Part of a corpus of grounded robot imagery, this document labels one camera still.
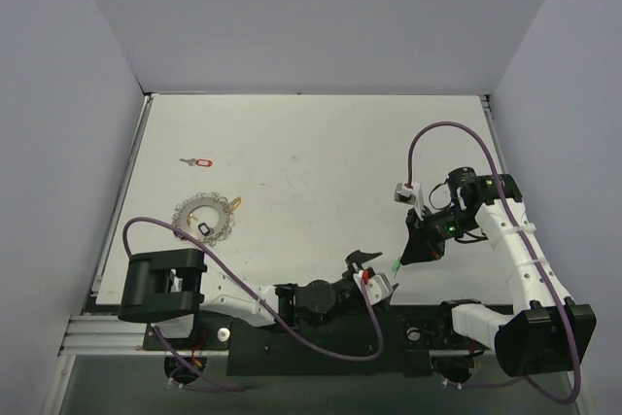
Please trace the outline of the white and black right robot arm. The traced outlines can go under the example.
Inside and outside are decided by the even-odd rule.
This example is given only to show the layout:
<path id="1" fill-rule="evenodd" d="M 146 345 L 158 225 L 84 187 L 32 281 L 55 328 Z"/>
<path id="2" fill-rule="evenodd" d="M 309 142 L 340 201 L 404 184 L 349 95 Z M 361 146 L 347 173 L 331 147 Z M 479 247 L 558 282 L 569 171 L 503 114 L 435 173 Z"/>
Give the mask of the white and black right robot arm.
<path id="1" fill-rule="evenodd" d="M 446 300 L 434 321 L 436 339 L 455 346 L 465 338 L 493 350 L 510 377 L 571 371 L 595 330 L 591 306 L 578 304 L 561 284 L 536 240 L 523 196 L 509 174 L 478 175 L 470 167 L 449 173 L 450 203 L 424 205 L 417 184 L 397 184 L 395 200 L 409 205 L 408 240 L 401 265 L 441 259 L 448 240 L 478 229 L 501 266 L 512 298 L 504 315 L 475 299 Z"/>

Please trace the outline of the key with green tag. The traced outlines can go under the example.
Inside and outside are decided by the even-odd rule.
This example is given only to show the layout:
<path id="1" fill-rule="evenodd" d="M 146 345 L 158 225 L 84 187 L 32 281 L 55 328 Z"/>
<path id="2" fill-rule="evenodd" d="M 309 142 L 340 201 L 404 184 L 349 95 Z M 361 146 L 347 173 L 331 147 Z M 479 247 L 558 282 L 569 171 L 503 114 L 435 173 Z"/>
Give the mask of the key with green tag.
<path id="1" fill-rule="evenodd" d="M 392 271 L 394 275 L 397 275 L 400 267 L 401 267 L 401 258 L 397 258 L 396 261 L 392 265 Z"/>

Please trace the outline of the silver metal keyring disc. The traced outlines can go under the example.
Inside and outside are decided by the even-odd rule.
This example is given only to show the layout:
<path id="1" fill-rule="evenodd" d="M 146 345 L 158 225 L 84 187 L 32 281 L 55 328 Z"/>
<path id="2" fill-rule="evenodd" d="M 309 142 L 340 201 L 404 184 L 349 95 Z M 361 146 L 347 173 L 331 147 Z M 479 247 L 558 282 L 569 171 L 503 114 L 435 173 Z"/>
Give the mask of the silver metal keyring disc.
<path id="1" fill-rule="evenodd" d="M 200 192 L 176 206 L 173 225 L 200 243 L 215 246 L 229 237 L 235 225 L 230 201 L 217 192 Z M 200 223 L 210 226 L 212 234 L 202 235 L 197 228 Z"/>

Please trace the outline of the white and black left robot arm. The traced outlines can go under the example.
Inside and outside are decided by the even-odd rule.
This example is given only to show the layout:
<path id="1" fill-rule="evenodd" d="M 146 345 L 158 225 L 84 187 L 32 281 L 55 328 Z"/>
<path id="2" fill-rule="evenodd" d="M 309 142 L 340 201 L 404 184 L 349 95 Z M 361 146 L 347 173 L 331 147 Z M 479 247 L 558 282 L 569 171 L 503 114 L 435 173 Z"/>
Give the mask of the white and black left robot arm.
<path id="1" fill-rule="evenodd" d="M 200 334 L 195 316 L 201 311 L 240 319 L 267 328 L 282 319 L 294 327 L 304 322 L 323 326 L 351 311 L 384 304 L 397 287 L 383 273 L 364 264 L 377 256 L 356 251 L 346 271 L 331 283 L 241 286 L 220 267 L 209 266 L 195 249 L 138 254 L 129 261 L 119 318 L 160 328 L 176 347 L 187 349 Z"/>

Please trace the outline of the key with yellow tag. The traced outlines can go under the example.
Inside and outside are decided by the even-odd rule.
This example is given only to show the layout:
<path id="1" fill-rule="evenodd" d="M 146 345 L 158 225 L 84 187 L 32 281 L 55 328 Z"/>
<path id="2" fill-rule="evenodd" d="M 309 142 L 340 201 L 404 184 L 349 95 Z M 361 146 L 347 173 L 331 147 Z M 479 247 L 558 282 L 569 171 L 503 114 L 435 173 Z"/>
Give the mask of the key with yellow tag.
<path id="1" fill-rule="evenodd" d="M 231 212 L 236 211 L 239 206 L 241 205 L 242 199 L 240 196 L 235 197 L 233 200 L 230 201 L 229 203 L 229 210 Z"/>

